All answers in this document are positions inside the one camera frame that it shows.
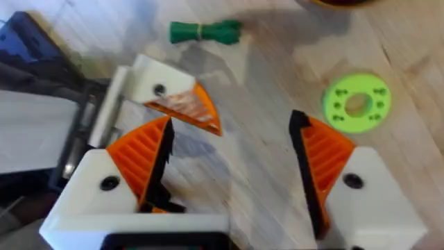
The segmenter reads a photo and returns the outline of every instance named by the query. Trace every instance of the wooden table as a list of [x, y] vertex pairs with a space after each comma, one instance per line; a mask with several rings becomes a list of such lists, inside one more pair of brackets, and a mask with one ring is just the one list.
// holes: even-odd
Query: wooden table
[[[381, 0], [346, 11], [293, 0], [46, 0], [0, 3], [0, 17], [31, 10], [89, 77], [109, 77], [137, 53], [199, 77], [223, 137], [175, 122], [166, 185], [194, 212], [230, 213], [237, 242], [260, 249], [314, 247], [292, 109], [323, 119], [321, 96], [347, 72], [375, 72], [393, 93], [389, 118], [350, 136], [376, 148], [444, 246], [444, 1]], [[169, 44], [169, 22], [244, 22], [241, 42]]]

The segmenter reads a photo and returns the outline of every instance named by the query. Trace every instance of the green 3d printed washer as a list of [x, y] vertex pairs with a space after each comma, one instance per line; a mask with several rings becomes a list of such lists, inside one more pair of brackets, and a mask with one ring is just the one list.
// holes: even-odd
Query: green 3d printed washer
[[[347, 102], [356, 95], [366, 97], [358, 112], [350, 113]], [[391, 92], [385, 82], [369, 73], [348, 74], [335, 81], [323, 97], [324, 114], [335, 129], [363, 133], [378, 126], [388, 115]]]

